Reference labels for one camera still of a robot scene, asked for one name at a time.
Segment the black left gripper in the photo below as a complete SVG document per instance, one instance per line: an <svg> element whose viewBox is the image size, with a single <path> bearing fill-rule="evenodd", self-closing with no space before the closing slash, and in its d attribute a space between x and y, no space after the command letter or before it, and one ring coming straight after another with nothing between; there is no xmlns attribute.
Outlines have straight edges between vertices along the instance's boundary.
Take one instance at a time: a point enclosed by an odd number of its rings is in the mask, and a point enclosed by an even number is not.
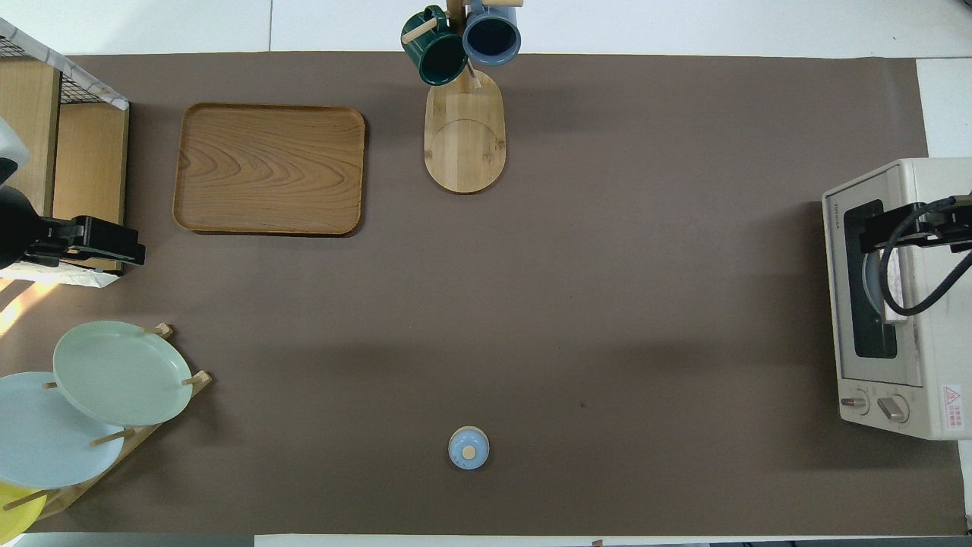
<svg viewBox="0 0 972 547"><path fill-rule="evenodd" d="M68 261L110 260L145 264L146 246L131 242L131 229L93 216L71 220L43 217L39 238L27 247L27 260L45 274L78 274Z"/></svg>

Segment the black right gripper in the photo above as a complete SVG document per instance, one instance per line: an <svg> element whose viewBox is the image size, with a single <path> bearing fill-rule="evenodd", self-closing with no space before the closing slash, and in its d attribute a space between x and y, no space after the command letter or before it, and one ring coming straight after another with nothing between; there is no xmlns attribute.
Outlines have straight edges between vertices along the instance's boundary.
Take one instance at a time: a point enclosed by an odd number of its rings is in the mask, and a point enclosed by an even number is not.
<svg viewBox="0 0 972 547"><path fill-rule="evenodd" d="M971 250L971 202L938 200L912 202L870 217L860 237L860 252L886 246L947 246L952 253Z"/></svg>

